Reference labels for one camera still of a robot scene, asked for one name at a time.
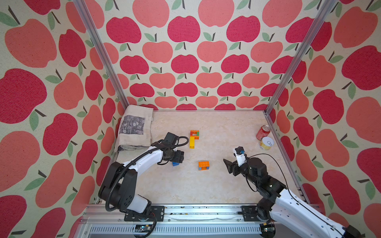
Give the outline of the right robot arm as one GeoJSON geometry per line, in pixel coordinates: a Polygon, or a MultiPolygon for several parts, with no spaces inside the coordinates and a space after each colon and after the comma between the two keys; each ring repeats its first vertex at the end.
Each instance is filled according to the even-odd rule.
{"type": "Polygon", "coordinates": [[[263,197],[249,216],[259,220],[282,223],[294,233],[305,238],[360,238],[361,233],[353,226],[344,227],[324,216],[299,199],[285,184],[270,176],[267,166],[259,158],[238,155],[234,162],[223,160],[230,174],[242,174],[248,184],[254,184],[263,197]]]}

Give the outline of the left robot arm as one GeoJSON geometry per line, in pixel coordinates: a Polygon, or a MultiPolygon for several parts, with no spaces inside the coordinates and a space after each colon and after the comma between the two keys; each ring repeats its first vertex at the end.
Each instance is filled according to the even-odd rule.
{"type": "Polygon", "coordinates": [[[98,192],[99,198],[105,201],[106,211],[119,210],[145,219],[154,218],[151,213],[152,202],[136,193],[138,177],[153,165],[182,163],[184,152],[177,148],[187,145],[189,141],[186,136],[169,132],[164,139],[152,143],[136,158],[124,163],[112,163],[98,192]]]}

